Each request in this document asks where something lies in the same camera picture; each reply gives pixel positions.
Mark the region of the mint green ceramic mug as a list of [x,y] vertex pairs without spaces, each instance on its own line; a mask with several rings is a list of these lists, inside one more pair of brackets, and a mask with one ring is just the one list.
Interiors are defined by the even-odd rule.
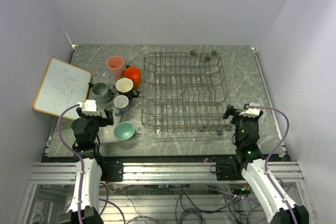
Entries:
[[139,129],[131,122],[121,122],[114,128],[113,135],[117,140],[125,141],[129,140]]

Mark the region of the dark grey glazed mug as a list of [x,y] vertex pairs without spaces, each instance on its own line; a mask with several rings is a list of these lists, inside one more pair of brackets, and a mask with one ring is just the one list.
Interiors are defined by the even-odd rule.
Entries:
[[106,83],[99,82],[91,88],[94,99],[98,104],[110,102],[116,92],[115,86],[108,86]]

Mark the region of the light blue printed mug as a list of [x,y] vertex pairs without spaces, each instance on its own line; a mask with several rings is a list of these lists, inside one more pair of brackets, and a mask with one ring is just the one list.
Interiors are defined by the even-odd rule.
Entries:
[[115,116],[122,116],[129,111],[130,101],[125,95],[118,95],[114,101],[114,106],[116,108]]

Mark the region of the black glossy mug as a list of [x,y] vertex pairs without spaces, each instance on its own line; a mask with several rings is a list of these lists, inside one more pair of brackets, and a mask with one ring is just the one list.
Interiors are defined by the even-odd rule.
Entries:
[[125,95],[129,99],[138,98],[140,91],[134,88],[133,81],[128,78],[121,78],[116,82],[115,88],[121,95]]

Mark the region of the pink plastic cup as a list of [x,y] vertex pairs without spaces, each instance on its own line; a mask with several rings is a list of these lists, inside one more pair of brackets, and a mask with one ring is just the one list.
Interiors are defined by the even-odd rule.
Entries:
[[121,56],[110,57],[107,60],[107,67],[116,81],[124,77],[125,66],[124,59]]

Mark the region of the orange mug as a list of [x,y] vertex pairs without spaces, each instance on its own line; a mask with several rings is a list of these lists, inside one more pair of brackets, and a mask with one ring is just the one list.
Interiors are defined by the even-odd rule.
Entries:
[[133,82],[133,87],[138,88],[142,84],[141,70],[136,66],[126,65],[124,76]]

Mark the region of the clear glass cup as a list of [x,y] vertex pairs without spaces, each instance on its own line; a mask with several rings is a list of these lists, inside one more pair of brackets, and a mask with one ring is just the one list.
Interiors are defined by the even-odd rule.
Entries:
[[106,71],[100,71],[94,74],[99,82],[107,82],[110,79],[110,74]]

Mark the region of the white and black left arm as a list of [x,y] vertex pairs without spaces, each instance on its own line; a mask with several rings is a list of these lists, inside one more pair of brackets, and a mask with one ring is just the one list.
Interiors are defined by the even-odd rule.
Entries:
[[[71,109],[76,109],[79,118],[72,122],[75,135],[73,146],[68,145],[60,132],[63,116]],[[73,105],[59,116],[57,121],[58,136],[63,145],[73,153],[76,159],[76,180],[69,211],[60,216],[60,223],[103,223],[99,211],[100,181],[107,175],[107,167],[101,164],[100,142],[96,142],[101,127],[113,125],[111,110],[85,109],[84,103]]]

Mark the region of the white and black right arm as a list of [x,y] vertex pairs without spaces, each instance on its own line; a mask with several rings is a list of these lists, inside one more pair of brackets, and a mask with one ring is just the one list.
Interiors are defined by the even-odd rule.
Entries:
[[232,117],[235,127],[234,145],[237,164],[231,167],[236,179],[245,179],[261,204],[268,223],[309,223],[309,212],[285,192],[268,168],[269,154],[264,157],[257,142],[260,138],[258,120],[265,107],[246,104],[243,109],[228,105],[223,118]]

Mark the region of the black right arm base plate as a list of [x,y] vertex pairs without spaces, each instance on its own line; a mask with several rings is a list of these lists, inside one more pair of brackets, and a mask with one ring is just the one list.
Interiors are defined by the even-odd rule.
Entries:
[[212,163],[209,172],[215,175],[217,181],[234,181],[244,180],[242,171],[246,170],[252,161],[240,163],[237,159],[229,156],[229,158],[213,160]]

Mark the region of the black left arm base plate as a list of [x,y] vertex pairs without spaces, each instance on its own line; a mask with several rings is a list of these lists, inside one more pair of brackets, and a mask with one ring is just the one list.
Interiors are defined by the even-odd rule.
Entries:
[[101,155],[82,157],[84,166],[82,166],[80,159],[76,155],[73,155],[73,160],[75,161],[77,181],[79,181],[83,169],[84,182],[88,179],[98,180],[98,175],[100,175],[100,182],[108,183],[122,181],[123,164],[117,159],[102,157]]

